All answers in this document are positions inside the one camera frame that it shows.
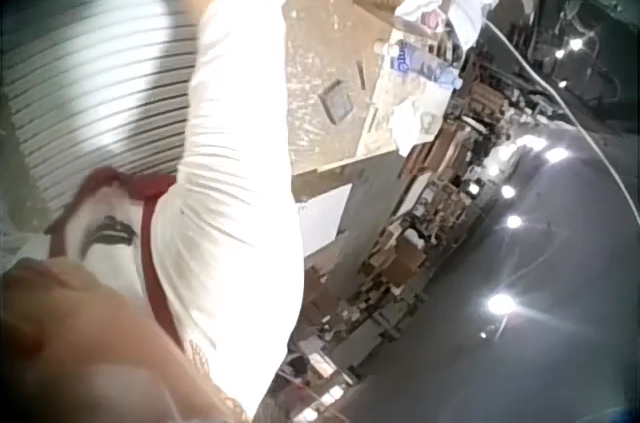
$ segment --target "red apron strap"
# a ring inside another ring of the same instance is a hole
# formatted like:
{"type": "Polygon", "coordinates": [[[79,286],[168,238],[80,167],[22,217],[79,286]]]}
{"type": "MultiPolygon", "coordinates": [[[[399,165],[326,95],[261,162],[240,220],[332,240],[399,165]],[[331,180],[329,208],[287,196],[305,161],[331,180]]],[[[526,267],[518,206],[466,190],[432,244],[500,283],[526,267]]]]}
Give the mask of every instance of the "red apron strap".
{"type": "Polygon", "coordinates": [[[119,183],[126,188],[129,197],[133,200],[144,201],[142,209],[142,225],[140,228],[140,258],[144,275],[147,299],[151,305],[153,316],[162,329],[171,337],[180,349],[183,349],[182,340],[173,321],[173,315],[167,303],[167,297],[158,278],[151,254],[151,218],[156,208],[158,198],[175,183],[175,176],[169,175],[140,175],[131,176],[119,172],[112,167],[98,168],[84,179],[80,189],[71,203],[45,234],[51,235],[49,242],[49,258],[66,256],[65,227],[69,219],[82,203],[101,188],[119,183]]]}
{"type": "Polygon", "coordinates": [[[140,251],[142,260],[142,272],[144,274],[144,282],[147,288],[147,298],[158,324],[178,345],[178,348],[184,350],[182,339],[178,334],[178,329],[173,320],[173,315],[169,309],[167,295],[162,288],[160,278],[156,267],[153,264],[153,255],[151,254],[151,217],[156,209],[156,198],[145,200],[142,208],[142,225],[140,228],[140,251]]]}

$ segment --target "paper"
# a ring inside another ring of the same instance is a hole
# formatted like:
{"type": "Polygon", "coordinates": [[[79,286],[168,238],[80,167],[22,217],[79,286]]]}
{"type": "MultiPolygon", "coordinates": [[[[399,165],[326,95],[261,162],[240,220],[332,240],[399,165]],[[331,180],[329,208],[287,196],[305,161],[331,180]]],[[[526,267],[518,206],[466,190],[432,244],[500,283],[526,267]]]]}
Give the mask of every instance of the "paper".
{"type": "Polygon", "coordinates": [[[298,205],[304,256],[335,240],[351,186],[341,186],[298,205]]]}

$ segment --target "white cable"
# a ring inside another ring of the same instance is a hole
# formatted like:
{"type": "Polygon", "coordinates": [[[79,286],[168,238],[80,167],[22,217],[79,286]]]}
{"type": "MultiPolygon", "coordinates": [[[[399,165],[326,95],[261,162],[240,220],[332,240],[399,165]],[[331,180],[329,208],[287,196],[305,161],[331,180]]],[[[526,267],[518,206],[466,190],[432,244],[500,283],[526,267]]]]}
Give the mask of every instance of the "white cable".
{"type": "Polygon", "coordinates": [[[587,131],[584,128],[582,128],[582,125],[580,125],[580,123],[578,122],[576,117],[573,115],[571,110],[569,110],[569,108],[567,107],[567,104],[562,100],[562,98],[560,98],[560,95],[556,93],[556,91],[551,87],[551,85],[549,85],[540,76],[538,76],[538,74],[535,71],[533,71],[533,69],[529,66],[527,61],[520,55],[520,53],[518,53],[518,51],[513,47],[513,45],[509,42],[509,40],[507,40],[507,37],[504,36],[502,32],[498,28],[496,28],[493,23],[491,23],[488,20],[485,20],[485,22],[487,23],[487,26],[493,30],[496,36],[500,38],[505,45],[507,45],[507,48],[511,50],[511,52],[515,55],[515,57],[518,59],[520,64],[522,64],[522,66],[529,72],[529,74],[556,99],[556,101],[562,107],[562,109],[567,113],[567,115],[569,115],[569,118],[571,119],[573,124],[576,125],[576,128],[578,128],[580,133],[582,133],[582,136],[584,136],[587,142],[589,142],[589,144],[593,148],[593,151],[596,152],[596,154],[602,159],[605,166],[611,172],[611,176],[613,176],[613,179],[616,181],[616,183],[622,190],[622,194],[627,199],[627,202],[631,207],[631,211],[633,212],[633,216],[636,219],[636,223],[638,223],[638,226],[640,227],[640,214],[638,213],[638,209],[636,208],[636,205],[633,202],[631,195],[629,195],[629,192],[625,188],[624,183],[622,183],[622,179],[620,178],[616,170],[613,168],[613,166],[611,166],[611,163],[609,163],[609,160],[607,160],[607,157],[604,156],[604,153],[602,153],[602,150],[600,150],[600,148],[598,148],[598,145],[596,145],[596,143],[593,141],[593,138],[591,138],[591,135],[589,135],[589,133],[587,133],[587,131]]]}

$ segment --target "person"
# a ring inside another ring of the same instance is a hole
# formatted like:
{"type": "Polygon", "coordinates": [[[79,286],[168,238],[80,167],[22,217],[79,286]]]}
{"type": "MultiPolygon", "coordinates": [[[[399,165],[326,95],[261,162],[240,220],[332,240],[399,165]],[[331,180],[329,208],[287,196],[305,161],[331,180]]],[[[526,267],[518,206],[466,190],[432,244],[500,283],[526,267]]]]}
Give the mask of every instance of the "person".
{"type": "Polygon", "coordinates": [[[43,421],[249,421],[287,354],[304,265],[284,19],[275,0],[184,3],[177,176],[93,171],[3,275],[4,377],[43,421]]]}

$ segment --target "wooden board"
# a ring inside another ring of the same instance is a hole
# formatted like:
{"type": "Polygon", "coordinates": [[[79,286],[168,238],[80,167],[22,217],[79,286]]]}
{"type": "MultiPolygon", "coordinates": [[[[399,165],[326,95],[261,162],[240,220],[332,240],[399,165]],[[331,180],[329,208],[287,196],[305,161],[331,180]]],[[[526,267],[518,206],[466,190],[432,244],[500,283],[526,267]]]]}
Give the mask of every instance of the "wooden board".
{"type": "Polygon", "coordinates": [[[355,157],[378,79],[373,43],[388,39],[391,28],[352,0],[287,0],[283,14],[287,23],[289,150],[297,175],[355,157]],[[344,121],[333,125],[319,95],[336,80],[346,85],[354,108],[344,121]]]}

